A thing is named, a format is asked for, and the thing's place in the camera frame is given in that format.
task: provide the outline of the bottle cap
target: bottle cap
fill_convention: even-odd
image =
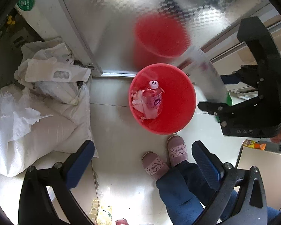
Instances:
[[[157,89],[159,87],[158,81],[156,81],[156,80],[150,81],[149,86],[151,89]]]

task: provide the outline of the bottle label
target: bottle label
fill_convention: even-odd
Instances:
[[[152,104],[153,104],[153,108],[157,108],[160,106],[161,104],[161,101],[162,101],[162,97],[161,97],[161,93],[156,95],[156,96],[153,96],[152,97]]]

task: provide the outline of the leg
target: leg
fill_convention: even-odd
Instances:
[[[198,165],[195,163],[189,163],[187,161],[188,159],[187,152],[186,154],[184,153],[184,155],[179,155],[178,153],[177,157],[176,155],[172,155],[172,156],[170,155],[170,153],[173,152],[172,151],[173,149],[176,150],[177,146],[182,146],[183,144],[184,141],[180,136],[177,137],[173,136],[168,140],[167,145],[168,145],[169,156],[171,159],[171,165],[172,166],[175,165],[177,167],[177,169],[183,176],[189,191],[192,192],[203,205],[207,206],[212,196],[215,194],[215,190],[209,187]],[[222,221],[226,220],[231,214],[236,199],[237,199],[237,192],[233,191],[230,200],[225,210],[223,211],[223,214],[220,217]],[[279,213],[280,211],[268,207],[268,221],[271,221]]]
[[[154,179],[160,198],[174,225],[191,225],[203,211],[200,201],[193,195],[177,168],[169,169],[161,158],[149,152],[143,157],[143,167]]]

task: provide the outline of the red bucket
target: red bucket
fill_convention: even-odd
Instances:
[[[135,26],[134,63],[137,68],[168,63],[190,46],[185,27],[177,20],[158,13],[141,16]]]
[[[164,90],[162,111],[156,119],[139,119],[139,111],[132,107],[132,94],[148,87],[156,80]],[[143,68],[133,79],[128,93],[129,107],[138,123],[154,134],[173,134],[191,120],[196,108],[196,93],[187,75],[169,64],[152,64]]]

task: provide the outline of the pink slipper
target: pink slipper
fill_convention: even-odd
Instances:
[[[145,154],[142,158],[142,163],[145,171],[155,180],[160,179],[170,169],[166,162],[154,152]]]
[[[185,142],[179,135],[171,136],[167,140],[167,150],[172,167],[178,165],[180,162],[188,160]]]

